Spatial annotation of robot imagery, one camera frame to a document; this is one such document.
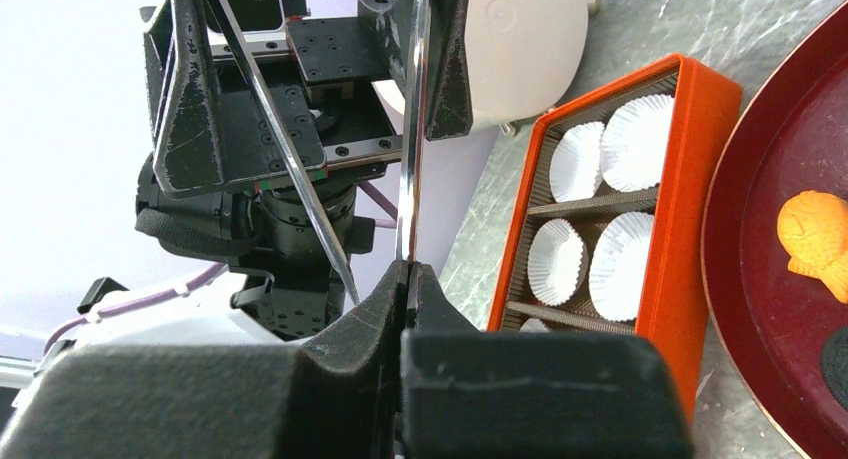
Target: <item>gray marble countertop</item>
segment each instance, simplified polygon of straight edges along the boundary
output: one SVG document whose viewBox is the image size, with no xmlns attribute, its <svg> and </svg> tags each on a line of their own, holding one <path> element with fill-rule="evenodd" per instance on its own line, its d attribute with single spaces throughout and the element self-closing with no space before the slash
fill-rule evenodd
<svg viewBox="0 0 848 459">
<path fill-rule="evenodd" d="M 743 106 L 800 41 L 845 0 L 599 0 L 583 61 L 563 102 L 673 52 L 745 89 Z M 448 299 L 483 328 L 530 134 L 501 135 L 441 274 Z M 712 326 L 695 414 L 698 457 L 799 457 L 752 401 Z"/>
</svg>

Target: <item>black foam pad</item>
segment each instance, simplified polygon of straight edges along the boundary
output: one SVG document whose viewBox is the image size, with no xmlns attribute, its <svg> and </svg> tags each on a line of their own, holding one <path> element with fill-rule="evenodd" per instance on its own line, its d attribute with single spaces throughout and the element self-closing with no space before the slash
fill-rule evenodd
<svg viewBox="0 0 848 459">
<path fill-rule="evenodd" d="M 834 332 L 824 343 L 821 368 L 830 393 L 848 410 L 848 326 Z"/>
</svg>

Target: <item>white wall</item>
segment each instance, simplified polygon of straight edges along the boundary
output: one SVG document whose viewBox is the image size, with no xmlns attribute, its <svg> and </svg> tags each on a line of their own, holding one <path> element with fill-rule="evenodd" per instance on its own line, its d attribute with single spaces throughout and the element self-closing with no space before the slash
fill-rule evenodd
<svg viewBox="0 0 848 459">
<path fill-rule="evenodd" d="M 0 355 L 40 355 L 91 282 L 128 287 L 202 266 L 133 230 L 136 178 L 150 150 L 138 8 L 160 0 L 0 0 Z M 308 0 L 313 16 L 355 0 Z M 393 118 L 399 125 L 399 118 Z M 441 269 L 495 133 L 424 151 L 419 259 Z M 378 187 L 396 200 L 398 169 Z M 360 215 L 383 217 L 360 197 Z M 360 294 L 393 255 L 393 231 L 353 263 Z"/>
</svg>

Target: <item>orange tray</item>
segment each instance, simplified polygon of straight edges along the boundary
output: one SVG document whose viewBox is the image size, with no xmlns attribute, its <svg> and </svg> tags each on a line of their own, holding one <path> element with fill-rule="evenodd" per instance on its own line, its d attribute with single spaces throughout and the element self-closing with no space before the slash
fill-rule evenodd
<svg viewBox="0 0 848 459">
<path fill-rule="evenodd" d="M 606 123 L 624 103 L 655 93 L 675 97 L 659 187 L 618 193 L 602 184 L 592 199 L 556 204 L 548 168 L 565 130 L 594 120 Z M 700 268 L 701 218 L 713 171 L 739 116 L 741 98 L 742 88 L 735 82 L 692 58 L 673 54 L 539 118 L 530 139 L 488 330 L 515 330 L 528 317 L 536 317 L 554 329 L 645 337 L 668 363 L 691 421 L 708 316 Z M 655 214 L 635 322 L 600 318 L 588 296 L 588 279 L 564 306 L 552 308 L 536 301 L 527 284 L 527 252 L 544 220 L 568 219 L 591 255 L 606 223 L 629 211 Z"/>
</svg>

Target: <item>black round object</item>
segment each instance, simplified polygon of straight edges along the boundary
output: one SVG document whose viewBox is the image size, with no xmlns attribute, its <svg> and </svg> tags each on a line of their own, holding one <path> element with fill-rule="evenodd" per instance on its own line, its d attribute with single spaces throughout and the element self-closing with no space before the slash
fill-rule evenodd
<svg viewBox="0 0 848 459">
<path fill-rule="evenodd" d="M 344 246 L 353 227 L 353 205 L 356 187 L 317 185 L 315 192 L 327 218 Z M 270 233 L 272 248 L 284 255 L 285 260 L 299 267 L 314 267 L 328 263 L 318 235 L 297 192 L 263 191 L 260 202 L 264 212 L 265 230 Z"/>
<path fill-rule="evenodd" d="M 848 326 L 831 334 L 824 343 L 821 368 L 830 393 L 848 410 Z"/>
</svg>

